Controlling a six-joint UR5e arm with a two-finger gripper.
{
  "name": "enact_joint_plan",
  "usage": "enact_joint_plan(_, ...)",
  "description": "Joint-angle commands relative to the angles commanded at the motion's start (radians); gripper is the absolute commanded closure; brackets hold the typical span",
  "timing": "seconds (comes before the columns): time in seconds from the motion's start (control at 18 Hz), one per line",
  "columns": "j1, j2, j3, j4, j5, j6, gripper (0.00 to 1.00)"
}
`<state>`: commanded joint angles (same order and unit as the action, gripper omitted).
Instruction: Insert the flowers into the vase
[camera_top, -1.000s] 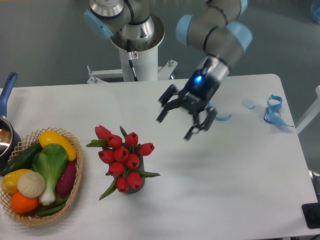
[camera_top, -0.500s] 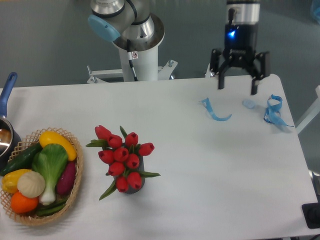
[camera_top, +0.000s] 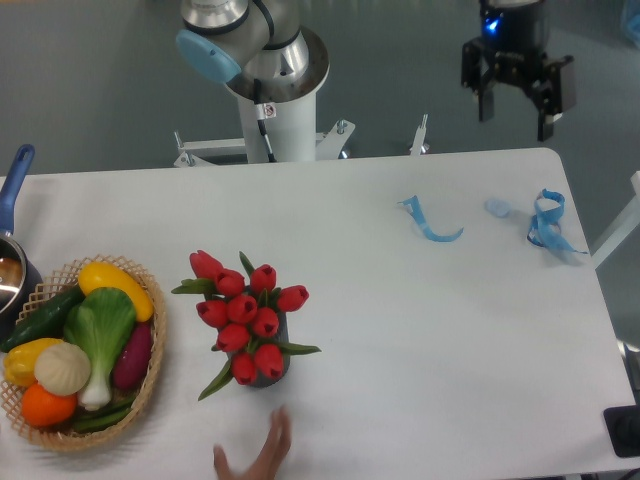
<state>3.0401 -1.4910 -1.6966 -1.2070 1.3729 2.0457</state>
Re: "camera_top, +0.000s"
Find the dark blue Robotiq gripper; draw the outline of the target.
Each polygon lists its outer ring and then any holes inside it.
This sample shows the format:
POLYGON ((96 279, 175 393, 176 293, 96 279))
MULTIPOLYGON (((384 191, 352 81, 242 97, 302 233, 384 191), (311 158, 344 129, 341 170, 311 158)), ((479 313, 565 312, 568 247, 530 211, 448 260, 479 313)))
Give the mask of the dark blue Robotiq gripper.
POLYGON ((549 38, 544 1, 482 1, 481 38, 462 46, 461 85, 472 91, 478 118, 494 116, 493 86, 503 83, 533 93, 538 111, 537 140, 554 134, 554 125, 577 103, 575 58, 545 59, 549 38))

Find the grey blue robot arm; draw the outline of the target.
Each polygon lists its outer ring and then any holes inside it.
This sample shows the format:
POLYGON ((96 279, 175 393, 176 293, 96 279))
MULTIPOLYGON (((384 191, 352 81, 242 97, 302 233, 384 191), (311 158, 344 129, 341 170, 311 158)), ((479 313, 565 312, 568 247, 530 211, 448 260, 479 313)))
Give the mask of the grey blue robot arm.
MULTIPOLYGON (((226 85, 251 105, 285 103, 324 83, 329 57, 322 40, 299 20, 295 1, 184 1, 176 36, 182 58, 200 75, 226 85)), ((576 103, 574 58, 552 59, 545 1, 482 1, 480 34, 462 47, 461 84, 493 115, 497 84, 521 90, 538 113, 537 138, 576 103)))

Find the bare human hand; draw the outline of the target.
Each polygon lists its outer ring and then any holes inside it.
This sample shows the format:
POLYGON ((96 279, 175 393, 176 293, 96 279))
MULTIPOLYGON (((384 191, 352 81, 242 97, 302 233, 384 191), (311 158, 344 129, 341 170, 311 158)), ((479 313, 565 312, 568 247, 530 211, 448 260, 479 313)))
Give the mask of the bare human hand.
POLYGON ((285 406, 270 414, 270 428, 256 459, 243 472, 231 469, 223 447, 213 446, 213 468, 218 479, 275 479, 292 445, 292 423, 285 406))

